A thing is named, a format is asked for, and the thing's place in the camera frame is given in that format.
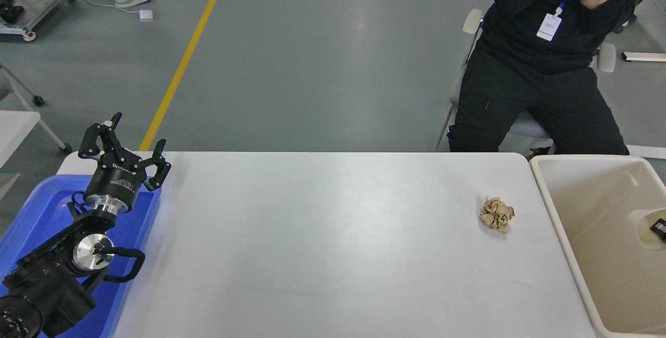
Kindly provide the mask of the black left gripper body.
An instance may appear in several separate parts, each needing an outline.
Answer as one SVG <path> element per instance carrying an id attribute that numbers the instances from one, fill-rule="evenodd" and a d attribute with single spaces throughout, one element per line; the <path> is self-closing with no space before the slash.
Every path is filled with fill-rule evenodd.
<path id="1" fill-rule="evenodd" d="M 97 160 L 97 169 L 85 190 L 85 204 L 95 207 L 102 201 L 112 200 L 119 209 L 131 209 L 142 182 L 140 172 L 132 167 L 142 160 L 138 156 L 103 156 Z"/>

